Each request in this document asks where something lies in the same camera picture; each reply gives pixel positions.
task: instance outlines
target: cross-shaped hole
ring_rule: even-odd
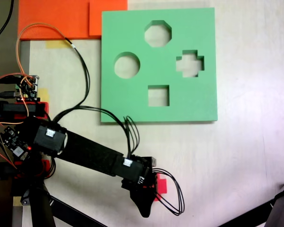
[[[176,70],[183,77],[198,77],[199,71],[204,70],[204,56],[198,56],[197,51],[183,51],[182,56],[176,57]]]

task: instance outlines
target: black cable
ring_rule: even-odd
[[[82,106],[82,105],[75,106],[73,108],[69,108],[69,109],[64,110],[61,113],[59,113],[57,116],[55,116],[55,118],[53,119],[53,122],[54,123],[58,123],[59,120],[62,119],[62,117],[64,117],[65,115],[69,114],[70,112],[72,112],[74,110],[97,111],[97,112],[100,112],[100,113],[104,113],[104,114],[110,116],[112,119],[114,119],[117,122],[117,124],[119,124],[121,126],[121,128],[123,129],[123,131],[125,132],[126,139],[127,139],[127,145],[128,145],[128,148],[129,148],[127,156],[130,157],[131,150],[130,150],[130,137],[129,137],[130,133],[129,133],[129,128],[126,126],[126,124],[124,126],[123,123],[112,112],[110,112],[108,110],[105,110],[105,109],[102,109],[102,108],[97,108],[97,107],[92,107],[92,106]]]
[[[84,76],[85,76],[85,96],[84,98],[78,103],[76,104],[75,106],[79,106],[81,105],[85,100],[86,98],[88,97],[89,95],[89,90],[90,90],[90,75],[89,75],[89,70],[85,64],[85,61],[84,59],[82,58],[80,52],[77,50],[76,47],[74,47],[74,45],[72,44],[72,42],[68,39],[68,38],[65,38],[65,40],[67,42],[69,42],[69,44],[74,48],[75,52],[77,53],[77,55],[79,56],[79,59],[81,61],[81,64],[82,64],[82,67],[83,67],[83,70],[84,70]]]
[[[133,152],[138,148],[139,144],[140,144],[140,134],[139,134],[139,130],[137,128],[137,125],[135,124],[135,122],[132,120],[132,118],[130,116],[127,116],[126,117],[127,120],[128,120],[128,123],[130,124],[132,130],[133,130],[133,133],[134,133],[134,136],[135,136],[135,139],[136,139],[136,146],[133,148],[132,152],[131,152],[131,155],[133,154]]]
[[[6,151],[5,151],[5,149],[4,149],[3,145],[2,145],[2,143],[0,143],[0,148],[3,150],[5,156],[9,159],[9,156],[7,155],[7,153],[6,153]]]
[[[180,188],[180,185],[178,184],[178,182],[176,181],[174,176],[164,169],[154,168],[153,173],[163,174],[163,175],[169,176],[174,181],[176,189],[177,189],[177,193],[178,193],[178,207],[179,207],[178,209],[175,208],[166,199],[164,199],[160,194],[158,194],[157,191],[154,191],[154,193],[155,193],[156,198],[163,204],[164,207],[166,207],[174,215],[179,216],[180,214],[182,214],[185,211],[184,197],[183,197],[183,193],[182,193],[182,190]]]
[[[9,20],[10,20],[10,17],[13,13],[13,8],[14,8],[14,0],[11,0],[10,2],[10,9],[9,9],[9,15],[8,15],[8,18],[6,19],[4,25],[2,26],[2,28],[0,29],[0,35],[1,33],[3,32],[3,30],[5,29],[5,27],[8,25],[9,23]]]
[[[177,192],[178,192],[178,203],[179,203],[179,209],[176,209],[173,205],[171,205],[166,199],[164,199],[161,195],[159,195],[157,192],[155,192],[156,195],[159,195],[165,202],[168,203],[168,205],[170,205],[174,210],[172,210],[171,208],[169,208],[166,204],[164,204],[162,201],[161,203],[169,210],[171,211],[173,214],[175,215],[180,215],[181,213],[184,212],[184,209],[185,209],[185,205],[184,205],[184,198],[183,198],[183,194],[182,194],[182,191],[181,191],[181,188],[180,186],[178,185],[177,181],[175,180],[175,178],[169,174],[169,173],[166,173],[166,172],[162,172],[162,171],[159,171],[159,170],[154,170],[154,173],[160,173],[160,174],[164,174],[164,175],[167,175],[169,177],[171,177],[176,185],[176,188],[177,188]]]
[[[55,159],[52,157],[51,168],[50,168],[50,170],[46,173],[46,177],[45,177],[44,179],[46,180],[46,179],[51,178],[51,177],[54,175],[55,171],[56,171],[56,161],[55,161]]]

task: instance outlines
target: cable bundle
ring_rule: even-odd
[[[166,207],[174,215],[179,216],[185,210],[184,197],[183,197],[183,193],[182,193],[182,190],[180,188],[180,185],[178,184],[178,182],[176,181],[174,176],[171,173],[169,173],[168,171],[164,170],[164,169],[154,168],[154,169],[152,169],[152,172],[156,173],[156,174],[163,174],[163,175],[169,176],[174,181],[174,183],[176,185],[177,193],[178,193],[178,209],[175,208],[173,205],[171,205],[158,192],[154,192],[154,193],[156,195],[156,198],[160,201],[160,203],[163,204],[164,207]]]

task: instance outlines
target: robotic arm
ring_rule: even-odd
[[[59,124],[36,117],[26,118],[24,123],[17,125],[15,129],[7,127],[1,137],[4,145],[23,161],[23,173],[30,172],[34,175],[40,171],[38,161],[40,152],[43,152],[53,158],[60,158],[110,176],[122,177],[122,188],[129,190],[130,197],[141,215],[149,217],[157,190],[157,175],[152,170],[156,160],[153,157],[131,155],[131,158],[127,159],[122,153],[68,131]],[[49,212],[51,200],[43,179],[33,177],[29,192],[22,197],[22,203],[31,205],[35,225],[41,220],[52,219],[48,217],[52,216]]]

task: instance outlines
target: orange wire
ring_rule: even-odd
[[[17,59],[17,63],[18,63],[18,66],[19,66],[19,69],[22,73],[24,73],[24,69],[21,65],[21,62],[20,62],[20,57],[19,57],[19,44],[20,44],[20,38],[21,36],[23,35],[23,33],[30,27],[33,27],[33,26],[45,26],[45,27],[49,27],[49,28],[53,28],[55,29],[58,33],[61,34],[61,36],[63,36],[64,38],[66,38],[66,36],[58,29],[56,28],[55,26],[53,25],[50,25],[50,24],[47,24],[47,23],[33,23],[33,24],[30,24],[28,26],[26,26],[25,28],[22,29],[22,31],[19,33],[18,35],[18,38],[17,38],[17,42],[16,42],[16,59]]]
[[[6,157],[4,157],[2,154],[0,154],[1,158],[5,159],[8,163],[10,163],[15,169],[17,169],[17,167],[12,163],[10,162]]]
[[[17,73],[10,73],[10,74],[5,74],[3,76],[0,76],[0,79],[4,78],[4,77],[7,77],[7,76],[13,76],[13,75],[23,75],[23,76],[27,76],[27,77],[30,77],[29,75],[27,74],[24,74],[24,73],[21,73],[21,72],[17,72]]]

